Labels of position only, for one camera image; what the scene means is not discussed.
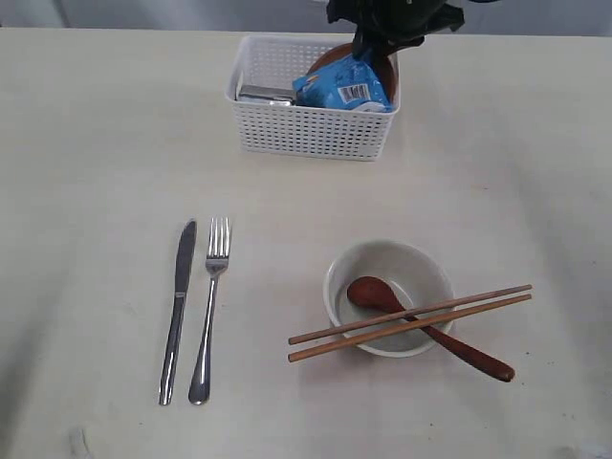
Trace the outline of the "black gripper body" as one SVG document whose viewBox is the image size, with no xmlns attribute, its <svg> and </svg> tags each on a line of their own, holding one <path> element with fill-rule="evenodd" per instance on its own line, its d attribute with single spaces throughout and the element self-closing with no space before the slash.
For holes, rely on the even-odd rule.
<svg viewBox="0 0 612 459">
<path fill-rule="evenodd" d="M 418 47 L 429 34 L 456 32 L 465 24 L 461 8 L 436 0 L 335 0 L 327 3 L 326 14 L 329 23 L 362 23 L 369 31 L 371 48 L 372 41 L 379 37 L 392 40 L 394 48 Z"/>
</svg>

